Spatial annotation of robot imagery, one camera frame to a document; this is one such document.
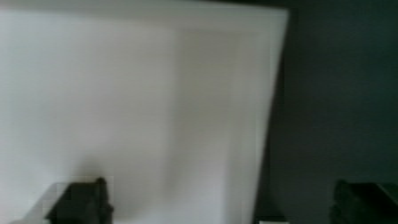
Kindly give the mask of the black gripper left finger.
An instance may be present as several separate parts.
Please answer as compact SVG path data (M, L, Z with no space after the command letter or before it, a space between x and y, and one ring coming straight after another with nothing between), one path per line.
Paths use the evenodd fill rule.
M71 183L44 216L48 224L114 224L112 214L107 180Z

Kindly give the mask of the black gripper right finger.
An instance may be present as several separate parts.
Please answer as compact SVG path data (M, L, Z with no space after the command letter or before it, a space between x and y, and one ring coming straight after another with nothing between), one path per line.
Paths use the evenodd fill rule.
M398 224L398 184L339 180L329 218L330 224Z

